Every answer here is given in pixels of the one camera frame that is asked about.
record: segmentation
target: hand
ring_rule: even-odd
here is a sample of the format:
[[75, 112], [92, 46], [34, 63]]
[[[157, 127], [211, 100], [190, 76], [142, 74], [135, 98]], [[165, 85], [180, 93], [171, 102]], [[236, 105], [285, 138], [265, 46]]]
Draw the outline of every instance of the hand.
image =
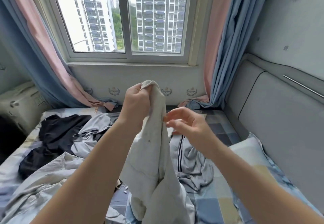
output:
[[141, 83], [127, 89], [123, 108], [121, 109], [118, 121], [122, 121], [129, 126], [125, 129], [135, 129], [137, 134], [141, 131], [143, 120], [150, 110], [150, 93], [152, 86], [141, 90]]
[[176, 133], [187, 137], [194, 148], [211, 159], [213, 148], [220, 141], [209, 128], [202, 115], [181, 107], [168, 112], [164, 121], [168, 128], [172, 127]]

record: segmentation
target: person's right arm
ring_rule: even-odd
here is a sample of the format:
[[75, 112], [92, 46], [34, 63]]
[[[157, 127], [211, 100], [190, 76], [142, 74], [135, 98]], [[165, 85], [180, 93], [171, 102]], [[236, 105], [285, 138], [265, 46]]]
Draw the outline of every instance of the person's right arm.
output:
[[224, 145], [201, 115], [177, 108], [168, 112], [165, 122], [214, 162], [258, 224], [324, 224], [323, 217], [278, 184], [267, 181]]

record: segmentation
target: window sill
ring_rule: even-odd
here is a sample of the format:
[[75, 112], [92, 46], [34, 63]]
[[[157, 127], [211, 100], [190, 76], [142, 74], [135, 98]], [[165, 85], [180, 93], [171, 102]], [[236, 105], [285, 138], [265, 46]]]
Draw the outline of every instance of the window sill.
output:
[[68, 66], [97, 65], [97, 66], [159, 66], [159, 67], [198, 67], [189, 66], [188, 64], [162, 64], [162, 63], [123, 63], [123, 62], [68, 62]]

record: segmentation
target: window pane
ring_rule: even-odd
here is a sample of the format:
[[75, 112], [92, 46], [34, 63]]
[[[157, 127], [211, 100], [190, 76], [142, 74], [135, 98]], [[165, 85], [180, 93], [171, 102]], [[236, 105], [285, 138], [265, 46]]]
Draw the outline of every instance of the window pane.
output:
[[57, 2], [75, 52], [125, 52], [118, 0]]
[[181, 52], [187, 0], [128, 1], [133, 51]]

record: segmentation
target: person's left hand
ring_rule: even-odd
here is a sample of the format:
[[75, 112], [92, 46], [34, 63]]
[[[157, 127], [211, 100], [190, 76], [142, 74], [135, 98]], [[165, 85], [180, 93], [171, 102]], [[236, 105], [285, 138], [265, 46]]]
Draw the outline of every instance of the person's left hand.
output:
[[150, 110], [150, 93], [152, 85], [141, 90], [142, 83], [138, 83], [127, 89], [123, 108], [118, 120], [122, 121], [139, 133], [142, 129], [143, 120]]

